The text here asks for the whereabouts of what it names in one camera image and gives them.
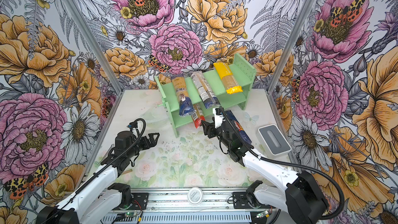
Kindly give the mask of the blue Barilla spaghetti box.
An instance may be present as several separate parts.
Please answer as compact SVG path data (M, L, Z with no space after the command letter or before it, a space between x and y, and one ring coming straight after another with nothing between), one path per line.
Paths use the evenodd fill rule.
M226 111L226 115L227 118L231 121L231 123L233 124L233 126L235 127L235 129L238 131L238 134L240 135L240 137L242 138L242 140L244 142L246 142L247 144L251 144L252 141L249 138L249 136L247 135L247 133L244 131L242 125L239 123L239 121L236 119L235 115L232 113L231 110L227 110Z

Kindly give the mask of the blue-bottom Arko spaghetti bag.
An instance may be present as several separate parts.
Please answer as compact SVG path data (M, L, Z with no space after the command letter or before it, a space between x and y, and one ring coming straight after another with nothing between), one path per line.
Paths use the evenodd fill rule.
M185 117L193 115L195 110L189 97L186 81L183 75L173 75L171 77L176 97L179 103L179 116Z

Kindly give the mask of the red spaghetti bag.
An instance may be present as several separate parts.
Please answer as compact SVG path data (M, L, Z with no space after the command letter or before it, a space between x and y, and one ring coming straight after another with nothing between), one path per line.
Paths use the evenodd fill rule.
M202 121L205 121L204 114L199 104L194 104L194 113L191 115L194 126L198 129L201 126Z

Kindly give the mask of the clear white-label spaghetti bag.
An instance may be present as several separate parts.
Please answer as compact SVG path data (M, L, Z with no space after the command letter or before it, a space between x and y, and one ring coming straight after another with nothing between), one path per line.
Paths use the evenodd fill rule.
M220 106L220 102L201 71L193 72L191 79L206 109Z

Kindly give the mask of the yellow spaghetti bag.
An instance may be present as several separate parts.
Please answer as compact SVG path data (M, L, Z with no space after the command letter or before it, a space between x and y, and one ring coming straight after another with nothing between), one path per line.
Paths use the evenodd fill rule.
M242 87L236 81L229 65L223 62L214 63L214 68L216 69L220 80L226 89L228 94L235 94L243 92Z

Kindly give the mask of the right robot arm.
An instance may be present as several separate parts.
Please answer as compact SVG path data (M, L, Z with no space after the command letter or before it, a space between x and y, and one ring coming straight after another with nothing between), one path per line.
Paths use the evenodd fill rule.
M306 171L293 170L290 163L264 157L252 146L250 139L243 138L243 129L231 111L218 107L212 112L213 121L202 122L205 135L210 139L217 138L234 162L259 173L271 183L270 186L253 183L247 189L250 204L276 207L287 212L297 224L317 223L329 203L314 177Z

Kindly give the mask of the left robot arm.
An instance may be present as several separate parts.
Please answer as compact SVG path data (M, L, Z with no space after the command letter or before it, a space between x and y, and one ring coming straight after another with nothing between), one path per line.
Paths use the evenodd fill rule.
M115 208L129 208L133 204L131 188L116 180L133 164L133 157L157 145L159 136L119 132L96 172L56 206L42 209L36 223L96 224Z

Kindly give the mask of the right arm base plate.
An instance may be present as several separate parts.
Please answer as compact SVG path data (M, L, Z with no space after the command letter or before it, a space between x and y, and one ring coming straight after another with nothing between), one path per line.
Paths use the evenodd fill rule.
M255 195L250 192L233 192L232 200L234 209L258 208L259 206Z

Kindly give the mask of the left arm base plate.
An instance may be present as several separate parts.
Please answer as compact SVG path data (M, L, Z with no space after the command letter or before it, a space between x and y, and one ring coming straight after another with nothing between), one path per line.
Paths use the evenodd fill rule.
M146 210L149 202L149 193L134 192L131 193L131 201L125 205L122 209L132 210Z

